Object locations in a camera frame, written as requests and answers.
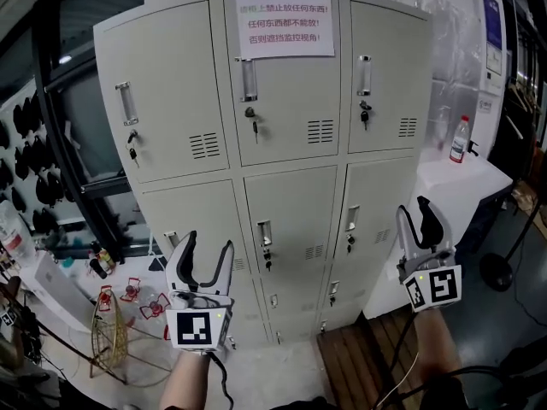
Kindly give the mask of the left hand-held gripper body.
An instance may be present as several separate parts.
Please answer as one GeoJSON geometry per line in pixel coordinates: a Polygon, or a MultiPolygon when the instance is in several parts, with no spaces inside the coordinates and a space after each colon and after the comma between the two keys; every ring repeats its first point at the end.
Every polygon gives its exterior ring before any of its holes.
{"type": "Polygon", "coordinates": [[[166,312],[168,332],[176,349],[215,352],[224,346],[234,300],[229,296],[172,290],[166,312]]]}

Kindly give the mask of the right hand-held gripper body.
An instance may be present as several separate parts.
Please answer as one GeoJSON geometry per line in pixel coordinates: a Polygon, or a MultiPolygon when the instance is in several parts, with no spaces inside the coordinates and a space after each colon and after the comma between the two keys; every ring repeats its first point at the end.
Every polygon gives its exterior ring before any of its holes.
{"type": "Polygon", "coordinates": [[[401,259],[397,270],[414,313],[462,299],[462,267],[456,264],[452,249],[401,259]]]}

